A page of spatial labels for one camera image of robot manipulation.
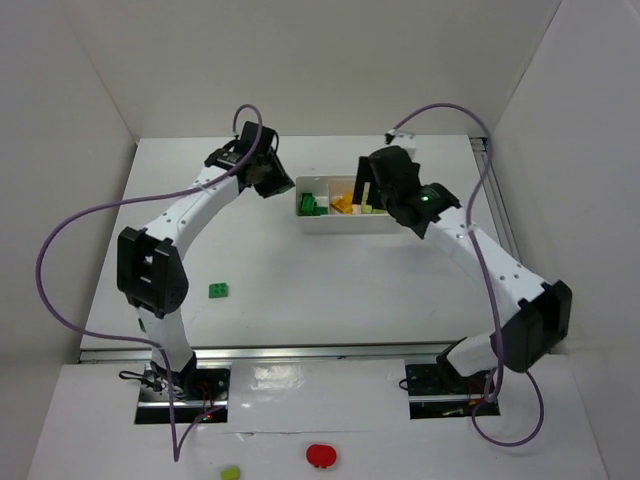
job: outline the red object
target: red object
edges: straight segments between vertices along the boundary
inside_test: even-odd
[[[338,454],[329,445],[311,445],[307,449],[307,460],[316,468],[327,468],[336,463]]]

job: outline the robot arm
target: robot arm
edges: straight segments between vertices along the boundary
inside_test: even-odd
[[[464,207],[442,185],[420,184],[420,165],[411,161],[412,151],[394,145],[360,158],[353,202],[360,203],[364,185],[369,183],[367,202],[373,208],[385,208],[399,224],[430,240],[473,280],[482,283]],[[562,281],[549,285],[475,224],[472,228],[496,291],[505,365],[525,372],[566,337],[571,290]],[[465,338],[445,350],[438,363],[454,376],[467,377],[491,369],[497,364],[494,337],[492,330]]]
[[[118,289],[136,308],[140,327],[150,340],[164,346],[174,383],[188,388],[196,369],[196,357],[187,341],[180,306],[189,282],[182,260],[191,243],[211,219],[247,187],[264,198],[293,186],[276,152],[271,148],[274,130],[263,127],[253,156],[236,175],[204,188],[211,180],[234,167],[249,151],[257,136],[257,125],[247,122],[239,139],[216,150],[191,188],[201,191],[178,199],[158,218],[140,230],[125,228],[118,237]],[[161,376],[160,353],[153,349],[153,368]]]

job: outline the wire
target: wire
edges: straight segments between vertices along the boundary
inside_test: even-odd
[[[480,408],[483,405],[486,405],[487,402],[481,402],[477,404],[475,407],[473,407],[473,410],[471,411],[471,422],[473,423],[473,426],[475,427],[477,432],[480,434],[482,438],[484,438],[488,442],[493,443],[494,445],[498,445],[500,447],[520,447],[525,443],[529,443],[531,440],[533,440],[536,437],[536,435],[540,433],[540,430],[542,429],[542,424],[544,423],[544,400],[542,399],[542,393],[540,392],[540,387],[538,386],[538,382],[536,382],[536,379],[533,378],[533,375],[531,375],[529,372],[524,372],[524,373],[527,377],[529,377],[529,380],[531,380],[533,389],[536,392],[536,397],[538,397],[538,405],[540,406],[538,423],[536,424],[536,427],[533,429],[533,432],[529,434],[529,436],[515,442],[503,442],[500,440],[496,440],[495,438],[491,438],[489,435],[487,435],[482,431],[482,429],[478,425],[478,419],[477,419],[478,410],[480,410]]]
[[[280,135],[278,135],[278,132],[273,132],[273,133],[276,139],[276,146],[273,147],[273,151],[274,153],[278,153],[278,148],[280,148]]]
[[[137,380],[145,387],[149,387],[149,388],[154,387],[153,382],[149,380],[147,377],[145,377],[140,373],[131,372],[129,370],[122,370],[120,373],[118,373],[118,378],[122,380]]]
[[[480,264],[480,270],[482,271],[482,277],[484,279],[484,283],[486,285],[487,288],[487,295],[489,296],[489,303],[491,304],[491,314],[493,316],[493,325],[495,327],[495,345],[496,345],[496,357],[498,358],[498,366],[494,369],[491,370],[491,372],[489,373],[489,375],[487,376],[487,380],[484,386],[484,398],[485,398],[485,402],[487,403],[493,403],[495,401],[497,401],[498,399],[498,395],[502,389],[502,382],[504,379],[504,341],[502,338],[502,325],[500,323],[500,312],[498,310],[498,300],[496,298],[496,293],[495,290],[493,288],[493,282],[491,281],[491,275],[489,274],[489,268],[487,267],[487,262],[486,259],[484,258],[484,255],[482,254],[482,249],[480,248],[480,244],[478,243],[478,239],[476,237],[476,234],[473,230],[473,228],[471,228],[471,212],[473,210],[473,205],[475,203],[475,200],[478,196],[478,193],[480,192],[480,189],[482,188],[482,185],[484,184],[485,179],[487,178],[487,175],[489,174],[489,171],[492,168],[492,164],[493,164],[493,141],[491,139],[491,132],[489,131],[489,128],[487,127],[487,125],[482,121],[482,119],[477,116],[475,113],[473,113],[471,110],[469,110],[468,108],[465,108],[461,105],[456,105],[455,103],[432,103],[430,105],[426,105],[424,107],[421,107],[417,110],[415,110],[414,112],[410,113],[409,115],[407,115],[405,118],[403,118],[402,120],[400,120],[395,127],[393,127],[393,130],[399,130],[400,128],[402,128],[402,126],[404,124],[406,124],[408,121],[412,120],[413,118],[415,118],[416,116],[420,115],[423,112],[426,112],[428,110],[433,110],[436,108],[450,108],[453,110],[458,110],[459,112],[464,113],[465,115],[471,117],[471,119],[473,119],[473,121],[475,121],[478,126],[480,127],[480,129],[482,130],[482,132],[484,133],[484,136],[487,139],[487,144],[486,144],[486,151],[487,151],[487,163],[484,167],[484,170],[482,170],[482,173],[480,174],[480,179],[478,180],[478,183],[476,183],[476,186],[473,188],[473,191],[471,192],[471,196],[469,197],[469,201],[467,202],[467,211],[466,211],[466,216],[465,216],[465,223],[466,223],[466,227],[467,227],[467,231],[469,232],[469,239],[471,240],[471,244],[473,245],[473,250],[476,253],[476,256],[478,257],[478,263]],[[491,382],[493,380],[494,375],[498,374],[498,377],[496,379],[495,382],[495,387],[493,390],[493,393],[491,393]],[[498,440],[494,440],[493,438],[489,437],[487,434],[485,434],[480,427],[478,426],[477,422],[476,422],[476,413],[478,411],[478,408],[480,407],[480,405],[483,404],[479,404],[477,405],[472,412],[471,418],[473,420],[473,426],[476,428],[476,430],[478,431],[478,433],[480,434],[480,436],[482,436],[482,438],[484,438],[485,440],[495,444],[495,445],[500,445],[502,447],[517,447],[520,445],[524,445],[525,443],[531,441],[540,431],[540,428],[542,428],[542,423],[544,421],[544,401],[542,399],[542,394],[540,393],[540,389],[538,388],[538,384],[536,383],[535,379],[533,378],[533,376],[527,372],[527,376],[529,377],[529,379],[531,380],[531,383],[533,384],[533,387],[536,391],[536,394],[538,396],[538,402],[540,404],[540,418],[538,420],[538,425],[536,426],[536,428],[534,429],[534,431],[532,432],[531,435],[529,435],[528,437],[526,437],[523,440],[520,440],[518,442],[513,442],[513,443],[505,443],[505,442],[501,442]]]
[[[58,320],[58,322],[60,322],[63,326],[65,326],[69,330],[72,330],[72,331],[74,331],[76,333],[79,333],[80,335],[86,335],[88,337],[94,337],[94,338],[101,338],[101,339],[104,339],[104,340],[118,340],[118,341],[121,341],[121,342],[143,343],[145,345],[149,345],[150,347],[156,348],[158,350],[158,352],[160,353],[160,355],[162,356],[162,360],[164,362],[166,371],[167,372],[171,372],[172,371],[171,370],[171,365],[169,363],[169,357],[167,356],[163,346],[160,345],[157,342],[154,342],[152,340],[149,340],[149,339],[146,339],[146,338],[142,338],[142,337],[129,337],[129,336],[123,336],[123,335],[111,335],[111,334],[106,334],[106,333],[93,332],[93,331],[87,330],[87,329],[85,329],[83,327],[79,327],[77,325],[74,325],[69,320],[64,318],[64,316],[62,316],[62,314],[60,312],[58,312],[58,310],[56,310],[56,308],[53,306],[53,304],[49,300],[49,297],[47,296],[47,293],[46,293],[45,288],[44,288],[44,282],[42,280],[42,265],[43,265],[43,262],[44,262],[44,257],[46,255],[47,251],[49,250],[49,247],[51,246],[51,243],[58,236],[58,234],[65,227],[67,227],[69,224],[75,222],[76,220],[78,220],[78,219],[80,219],[82,217],[85,217],[85,216],[87,216],[89,214],[92,214],[92,213],[95,213],[95,212],[100,212],[102,210],[107,210],[107,209],[110,209],[110,208],[120,207],[120,206],[123,206],[123,205],[133,205],[133,204],[136,204],[136,203],[152,202],[152,201],[156,201],[156,200],[168,200],[168,199],[172,199],[172,198],[183,197],[185,195],[191,195],[193,193],[201,192],[202,188],[206,189],[206,188],[212,187],[213,185],[216,185],[216,184],[220,183],[225,178],[228,178],[228,177],[234,175],[241,168],[243,168],[245,166],[245,164],[249,161],[249,159],[251,158],[251,156],[255,152],[255,150],[256,150],[256,148],[258,146],[258,142],[260,141],[260,136],[262,135],[262,115],[260,114],[260,111],[255,106],[250,105],[250,104],[241,105],[236,110],[236,113],[234,114],[234,117],[233,117],[233,130],[234,130],[234,132],[236,130],[235,127],[236,127],[236,123],[237,123],[237,120],[238,120],[238,116],[240,115],[240,113],[243,110],[247,110],[247,109],[252,110],[255,113],[255,115],[256,115],[256,117],[258,119],[258,132],[257,132],[256,138],[255,138],[253,144],[251,145],[251,148],[249,149],[249,151],[246,153],[246,155],[244,157],[242,157],[242,159],[238,162],[238,164],[235,165],[230,170],[227,170],[225,173],[223,173],[219,177],[214,178],[210,182],[207,182],[207,183],[203,184],[201,187],[195,187],[195,188],[190,188],[190,189],[187,189],[187,190],[180,190],[178,192],[165,193],[165,194],[160,194],[160,195],[151,195],[151,196],[146,196],[146,197],[128,198],[128,199],[123,199],[123,200],[119,200],[119,201],[115,201],[115,202],[104,203],[102,205],[97,205],[95,207],[87,208],[86,210],[82,210],[82,211],[80,211],[78,213],[75,213],[75,214],[71,215],[70,217],[68,217],[67,219],[63,220],[58,226],[56,226],[53,229],[53,231],[45,239],[44,243],[42,244],[42,247],[40,248],[40,252],[38,253],[38,258],[36,260],[36,267],[35,267],[35,276],[36,276],[36,288],[38,289],[38,295],[40,295],[40,299],[42,300],[42,303],[47,308],[49,313],[51,313],[51,315],[53,315],[53,317],[56,320]],[[198,415],[196,417],[196,419],[194,420],[194,422],[191,425],[189,425],[187,430],[184,432],[184,434],[182,435],[182,438],[180,439],[180,441],[178,441],[178,434],[176,432],[176,415],[175,415],[175,409],[174,409],[173,380],[171,378],[171,374],[167,375],[167,384],[168,384],[168,392],[167,393],[169,394],[169,424],[170,424],[170,427],[171,427],[171,442],[172,442],[172,445],[173,445],[173,461],[177,462],[178,460],[180,460],[180,450],[182,449],[182,444],[183,444],[184,439],[187,436],[187,434],[193,429],[193,427],[198,422],[200,422],[202,420],[202,418],[204,418],[204,416],[206,416],[208,413],[212,412],[212,410],[209,410],[209,412],[205,412],[205,414],[203,414],[203,415]]]

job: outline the white tabletop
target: white tabletop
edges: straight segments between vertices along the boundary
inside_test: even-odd
[[[204,480],[230,465],[242,480],[607,478],[563,356],[532,368],[545,423],[531,443],[512,449],[482,440],[469,418],[410,420],[399,361],[234,363],[229,423],[196,428],[177,464],[168,425],[133,423],[139,386],[117,373],[141,367],[63,367],[30,480]],[[485,431],[503,441],[527,436],[538,418],[527,378],[507,371],[499,401],[500,416],[478,420]],[[317,471],[307,463],[313,443],[336,448],[335,467]]]
[[[126,198],[180,190],[227,138],[142,139]],[[380,136],[283,137],[279,156],[295,180],[303,175],[355,175],[358,157]],[[466,202],[478,169],[465,136],[419,136],[423,183],[439,182]],[[484,288],[412,232],[305,235],[294,195],[263,200],[244,192],[195,240],[185,258],[190,290],[183,304],[194,347],[320,345],[457,340],[491,328]],[[125,226],[140,228],[168,202],[120,209],[87,327],[139,335],[134,310],[116,289],[116,242]],[[486,196],[478,225],[497,239]],[[211,283],[230,295],[209,299]],[[85,337],[83,349],[131,348]]]

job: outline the white wall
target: white wall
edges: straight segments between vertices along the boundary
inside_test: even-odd
[[[133,140],[60,4],[0,2],[0,465],[25,478],[59,365],[79,339],[41,306],[34,264],[64,217],[114,199]],[[53,248],[46,279],[54,302],[86,321],[113,215],[73,227]]]
[[[496,129],[524,260],[574,291],[565,348],[612,479],[640,468],[638,10],[564,0]]]
[[[134,135],[376,134],[453,101],[495,124],[559,0],[65,0]],[[461,115],[416,122],[463,133]]]

